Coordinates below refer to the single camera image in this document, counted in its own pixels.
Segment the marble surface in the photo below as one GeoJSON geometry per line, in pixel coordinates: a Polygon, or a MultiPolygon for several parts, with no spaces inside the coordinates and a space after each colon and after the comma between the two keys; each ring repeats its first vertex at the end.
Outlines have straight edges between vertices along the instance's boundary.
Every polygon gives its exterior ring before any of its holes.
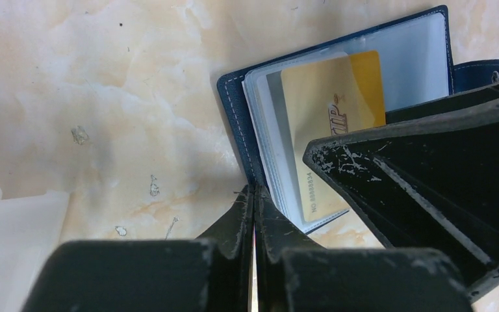
{"type": "MultiPolygon", "coordinates": [[[[455,63],[499,58],[494,0],[0,0],[3,197],[70,192],[62,241],[193,238],[246,182],[221,74],[438,4],[455,63]]],[[[313,239],[380,247],[352,212],[313,239]]]]}

